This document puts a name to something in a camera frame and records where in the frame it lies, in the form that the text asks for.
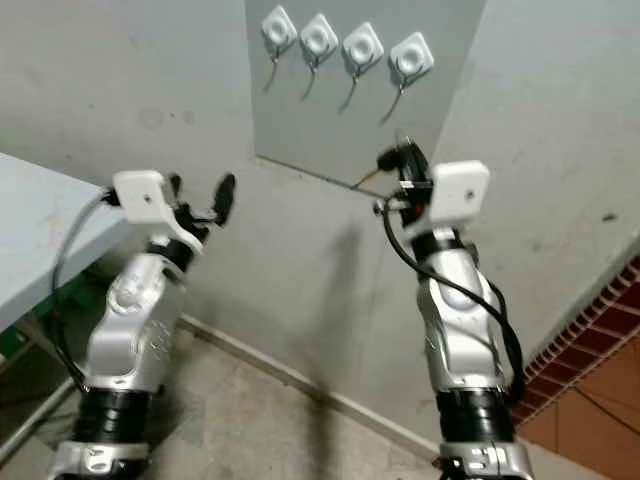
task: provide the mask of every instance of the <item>baseboard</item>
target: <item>baseboard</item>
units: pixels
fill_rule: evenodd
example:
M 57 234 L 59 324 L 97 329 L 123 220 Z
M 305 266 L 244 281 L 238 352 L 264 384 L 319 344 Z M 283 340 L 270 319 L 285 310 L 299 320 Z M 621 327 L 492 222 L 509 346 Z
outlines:
M 357 402 L 335 392 L 327 392 L 316 385 L 311 379 L 296 370 L 278 362 L 269 355 L 259 352 L 255 348 L 241 342 L 220 330 L 201 322 L 197 318 L 183 314 L 180 326 L 192 332 L 198 338 L 210 342 L 222 350 L 234 355 L 256 368 L 278 378 L 305 394 L 326 402 L 332 408 L 347 415 L 358 423 L 370 428 L 376 433 L 388 438 L 398 445 L 410 450 L 414 454 L 434 461 L 438 457 L 438 445 L 430 442 L 397 423 L 372 412 Z

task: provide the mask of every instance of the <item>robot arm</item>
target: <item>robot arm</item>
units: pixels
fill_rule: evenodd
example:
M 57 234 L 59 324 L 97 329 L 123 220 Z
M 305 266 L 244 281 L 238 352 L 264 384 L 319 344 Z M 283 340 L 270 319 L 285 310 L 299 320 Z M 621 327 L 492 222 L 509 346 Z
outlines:
M 382 154 L 378 168 L 400 177 L 399 191 L 375 211 L 383 216 L 393 248 L 418 272 L 418 307 L 444 438 L 442 478 L 533 480 L 508 411 L 524 393 L 520 346 L 502 294 L 478 270 L 458 233 L 477 215 L 489 172 L 476 161 L 429 169 L 411 141 Z M 400 213 L 415 260 L 395 238 L 391 211 Z M 490 330 L 492 316 L 501 324 L 514 371 L 510 387 Z
M 170 359 L 185 275 L 202 254 L 210 224 L 226 223 L 235 178 L 222 180 L 213 207 L 202 214 L 178 202 L 179 189 L 179 177 L 153 171 L 114 176 L 109 203 L 121 206 L 149 243 L 109 288 L 106 311 L 89 339 L 87 392 L 49 480 L 132 479 L 147 466 L 147 412 Z

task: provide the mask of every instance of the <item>black cable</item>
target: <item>black cable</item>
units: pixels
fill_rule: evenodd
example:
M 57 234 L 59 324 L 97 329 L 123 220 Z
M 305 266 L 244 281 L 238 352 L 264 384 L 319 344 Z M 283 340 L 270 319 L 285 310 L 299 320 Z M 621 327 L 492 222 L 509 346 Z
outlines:
M 580 394 L 582 396 L 582 398 L 584 398 L 585 400 L 587 400 L 588 402 L 590 402 L 594 407 L 596 407 L 598 410 L 600 410 L 602 413 L 604 413 L 605 415 L 607 415 L 609 418 L 615 420 L 616 422 L 618 422 L 620 425 L 622 425 L 623 427 L 627 428 L 630 432 L 635 433 L 636 435 L 640 436 L 640 430 L 638 430 L 637 428 L 635 428 L 633 425 L 628 424 L 627 422 L 625 422 L 624 420 L 622 420 L 620 417 L 618 417 L 617 415 L 615 415 L 613 412 L 611 412 L 609 409 L 605 408 L 603 405 L 601 405 L 599 402 L 597 402 L 596 400 L 593 399 L 593 397 L 591 397 L 590 395 L 587 395 L 586 393 L 584 393 L 582 390 L 580 390 L 578 387 L 573 387 L 573 389 L 578 392 L 578 394 Z
M 84 207 L 82 207 L 82 210 L 73 221 L 71 228 L 67 232 L 65 239 L 62 242 L 60 249 L 58 250 L 56 261 L 53 267 L 53 272 L 51 274 L 51 315 L 45 323 L 45 330 L 51 342 L 53 343 L 55 351 L 60 357 L 60 360 L 62 360 L 62 363 L 68 370 L 69 375 L 71 375 L 71 378 L 76 384 L 76 387 L 78 387 L 81 392 L 86 391 L 84 387 L 84 373 L 71 357 L 69 344 L 67 343 L 67 339 L 64 333 L 64 322 L 62 321 L 60 314 L 61 302 L 58 288 L 60 287 L 60 274 L 62 273 L 62 268 L 64 267 L 64 263 L 67 260 L 67 254 L 69 253 L 73 242 L 75 241 L 78 233 L 80 233 L 80 230 L 82 230 L 82 227 L 89 219 L 91 214 L 96 208 L 98 208 L 98 206 L 100 206 L 102 201 L 107 198 L 107 195 L 108 192 L 101 193 L 89 203 L 87 203 Z
M 391 195 L 385 198 L 384 207 L 382 209 L 382 224 L 384 226 L 384 231 L 387 234 L 387 238 L 389 239 L 389 243 L 391 243 L 391 246 L 398 254 L 398 256 L 416 272 L 421 273 L 442 285 L 446 285 L 447 287 L 453 288 L 454 290 L 457 290 L 460 293 L 464 294 L 467 298 L 473 300 L 475 303 L 484 308 L 500 324 L 507 357 L 509 358 L 511 368 L 513 369 L 513 380 L 511 382 L 511 386 L 506 392 L 505 401 L 510 407 L 517 405 L 517 403 L 522 400 L 525 392 L 523 357 L 518 336 L 516 335 L 516 332 L 513 330 L 508 321 L 507 302 L 505 301 L 504 295 L 495 284 L 489 283 L 491 290 L 493 290 L 493 292 L 495 293 L 500 304 L 500 311 L 498 311 L 493 307 L 493 305 L 487 302 L 480 295 L 472 292 L 471 290 L 468 290 L 462 285 L 458 285 L 448 278 L 443 277 L 432 267 L 419 265 L 418 262 L 411 258 L 411 256 L 402 247 L 402 245 L 400 245 L 400 242 L 398 242 L 398 239 L 393 232 L 393 228 L 391 227 L 391 220 L 389 218 L 389 202 L 394 197 L 395 195 Z

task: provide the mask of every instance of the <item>floor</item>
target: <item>floor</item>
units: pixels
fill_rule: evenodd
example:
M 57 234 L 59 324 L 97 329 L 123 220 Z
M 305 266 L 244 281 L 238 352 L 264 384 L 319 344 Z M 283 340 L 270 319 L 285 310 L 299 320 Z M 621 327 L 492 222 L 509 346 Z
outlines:
M 65 401 L 0 478 L 46 478 L 77 402 L 75 394 Z M 145 480 L 439 478 L 425 460 L 186 333 L 150 424 L 155 448 Z

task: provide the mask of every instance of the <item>red brick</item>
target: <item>red brick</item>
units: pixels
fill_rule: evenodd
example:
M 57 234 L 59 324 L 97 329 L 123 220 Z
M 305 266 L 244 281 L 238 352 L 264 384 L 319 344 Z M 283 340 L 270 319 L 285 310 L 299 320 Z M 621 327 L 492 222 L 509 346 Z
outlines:
M 538 374 L 537 371 L 538 369 L 534 369 L 531 365 L 524 369 L 525 375 L 527 375 L 529 378 L 534 378 Z
M 561 342 L 555 342 L 555 343 L 549 344 L 549 346 L 547 347 L 547 351 L 552 355 L 558 355 L 560 352 L 562 352 L 562 350 L 564 350 L 564 345 L 558 345 L 559 343 Z
M 584 315 L 586 315 L 587 317 L 589 317 L 590 319 L 595 319 L 598 318 L 598 315 L 600 315 L 598 312 L 596 312 L 596 309 L 593 308 L 593 306 L 589 305 L 587 308 L 584 309 L 584 311 L 582 312 Z
M 527 405 L 531 405 L 532 407 L 536 407 L 536 408 L 541 407 L 542 404 L 547 400 L 548 398 L 543 397 L 542 395 L 538 395 L 537 393 L 532 392 L 529 389 L 527 389 L 527 392 L 525 393 L 524 398 L 522 399 L 522 401 Z
M 624 283 L 622 283 L 622 280 L 620 280 L 617 277 L 614 278 L 609 285 L 611 286 L 611 288 L 613 288 L 614 290 L 617 290 L 619 293 L 623 293 L 627 288 L 629 288 Z
M 625 268 L 622 272 L 620 272 L 620 276 L 624 278 L 627 282 L 636 282 L 637 275 L 631 271 L 629 268 Z
M 621 335 L 627 335 L 640 325 L 640 315 L 625 312 L 618 308 L 610 308 L 594 322 L 598 327 L 606 328 Z
M 575 323 L 576 325 L 580 325 L 583 328 L 586 328 L 589 325 L 591 325 L 591 322 L 592 322 L 591 318 L 587 318 L 584 315 L 578 315 L 573 323 Z
M 609 302 L 615 301 L 618 297 L 617 294 L 613 293 L 613 291 L 609 290 L 609 287 L 605 287 L 600 291 L 600 296 Z
M 527 384 L 527 388 L 552 397 L 560 391 L 562 386 L 557 383 L 550 382 L 549 380 L 545 380 L 544 378 L 537 377 Z
M 517 428 L 522 424 L 524 418 L 518 415 L 511 415 L 511 421 L 513 422 L 513 426 Z
M 547 367 L 544 370 L 542 370 L 540 374 L 544 375 L 545 377 L 549 377 L 558 382 L 566 384 L 566 383 L 569 383 L 575 377 L 577 377 L 580 374 L 580 372 L 572 368 L 567 368 L 565 366 L 558 365 L 557 363 L 552 363 L 550 365 L 547 365 Z
M 564 363 L 565 365 L 576 367 L 579 370 L 583 370 L 585 367 L 588 367 L 597 359 L 598 357 L 591 355 L 590 353 L 583 352 L 571 347 L 567 348 L 564 352 L 556 357 L 556 360 Z
M 522 405 L 522 404 L 518 405 L 513 410 L 511 410 L 511 414 L 513 416 L 517 416 L 517 417 L 520 417 L 520 418 L 527 418 L 533 412 L 535 412 L 535 410 L 533 408 L 529 408 L 529 407 L 527 407 L 525 405 Z
M 578 338 L 574 340 L 575 345 L 588 348 L 594 352 L 605 353 L 611 349 L 618 339 L 606 333 L 596 332 L 595 330 L 585 330 Z
M 634 283 L 616 302 L 620 305 L 640 309 L 640 283 Z
M 574 322 L 569 324 L 567 328 L 560 332 L 559 336 L 566 339 L 567 343 L 570 344 L 571 342 L 573 342 L 573 339 L 580 335 L 583 331 L 584 328 Z
M 540 353 L 534 360 L 534 362 L 536 362 L 537 365 L 539 366 L 543 366 L 543 365 L 547 365 L 549 363 L 549 355 L 545 355 L 545 352 Z
M 591 305 L 593 305 L 593 308 L 596 308 L 598 310 L 604 310 L 605 308 L 607 308 L 607 304 L 604 303 L 600 297 L 596 297 L 596 299 L 591 302 Z
M 555 343 L 558 346 L 558 348 L 561 350 L 564 350 L 567 347 L 567 345 L 569 345 L 569 342 L 567 342 L 564 338 L 561 338 L 561 337 L 556 337 L 553 340 L 553 343 Z

